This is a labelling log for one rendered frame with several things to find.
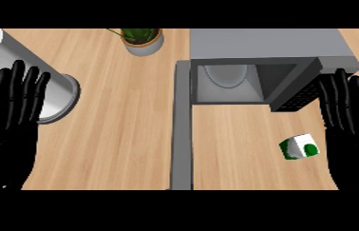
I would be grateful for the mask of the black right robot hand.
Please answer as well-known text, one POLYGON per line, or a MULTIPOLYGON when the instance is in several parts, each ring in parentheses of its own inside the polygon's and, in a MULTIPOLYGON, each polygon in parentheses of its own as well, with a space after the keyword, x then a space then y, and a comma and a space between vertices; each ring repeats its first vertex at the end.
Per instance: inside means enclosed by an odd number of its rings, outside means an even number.
POLYGON ((359 76, 339 68, 318 82, 330 174, 340 190, 359 190, 359 76))

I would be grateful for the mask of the grey microwave door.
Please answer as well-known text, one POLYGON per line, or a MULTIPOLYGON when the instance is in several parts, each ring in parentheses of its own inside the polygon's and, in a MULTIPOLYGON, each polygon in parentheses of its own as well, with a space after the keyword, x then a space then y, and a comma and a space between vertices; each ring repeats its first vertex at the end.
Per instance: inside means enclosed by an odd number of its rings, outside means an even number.
POLYGON ((191 63, 178 61, 175 78, 170 189, 192 189, 191 63))

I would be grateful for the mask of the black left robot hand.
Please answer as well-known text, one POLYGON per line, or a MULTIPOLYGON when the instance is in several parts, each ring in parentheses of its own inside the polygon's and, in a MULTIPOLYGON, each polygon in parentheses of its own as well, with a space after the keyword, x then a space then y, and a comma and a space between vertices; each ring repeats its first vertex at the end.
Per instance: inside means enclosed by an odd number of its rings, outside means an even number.
POLYGON ((22 60, 0 69, 0 191, 20 191, 31 175, 49 72, 22 60))

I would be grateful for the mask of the green and white milk carton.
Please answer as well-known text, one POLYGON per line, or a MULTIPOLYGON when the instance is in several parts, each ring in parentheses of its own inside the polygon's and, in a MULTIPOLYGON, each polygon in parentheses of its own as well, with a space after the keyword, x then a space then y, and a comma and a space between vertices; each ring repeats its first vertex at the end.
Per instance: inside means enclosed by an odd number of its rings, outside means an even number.
POLYGON ((318 144, 311 134, 302 134, 287 138, 281 143, 280 147, 287 160, 297 160, 319 153, 318 144))

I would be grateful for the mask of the glass microwave turntable plate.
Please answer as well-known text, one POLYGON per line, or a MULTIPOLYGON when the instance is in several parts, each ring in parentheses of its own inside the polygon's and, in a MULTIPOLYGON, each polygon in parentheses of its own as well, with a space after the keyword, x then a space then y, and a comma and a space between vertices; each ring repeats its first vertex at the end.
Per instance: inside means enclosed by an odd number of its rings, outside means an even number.
POLYGON ((240 86, 247 76, 247 70, 249 67, 246 65, 206 66, 209 79, 223 88, 240 86))

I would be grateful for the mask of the potted green plant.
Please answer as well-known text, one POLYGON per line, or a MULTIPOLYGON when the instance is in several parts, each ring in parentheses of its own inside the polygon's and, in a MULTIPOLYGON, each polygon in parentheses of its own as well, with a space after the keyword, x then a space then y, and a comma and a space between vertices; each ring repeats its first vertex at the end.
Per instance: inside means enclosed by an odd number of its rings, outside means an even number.
POLYGON ((150 56, 163 47, 163 29, 110 29, 110 31, 121 36, 124 47, 135 56, 150 56))

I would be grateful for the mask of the grey microwave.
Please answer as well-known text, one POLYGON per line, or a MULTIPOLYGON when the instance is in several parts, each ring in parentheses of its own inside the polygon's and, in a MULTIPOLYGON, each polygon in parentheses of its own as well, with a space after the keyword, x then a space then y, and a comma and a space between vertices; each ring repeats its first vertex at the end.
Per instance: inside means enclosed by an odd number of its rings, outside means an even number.
POLYGON ((337 29, 192 29, 192 103, 268 105, 294 112, 318 98, 318 79, 339 68, 359 71, 359 60, 337 29), (212 82, 206 66, 246 65, 235 88, 212 82))

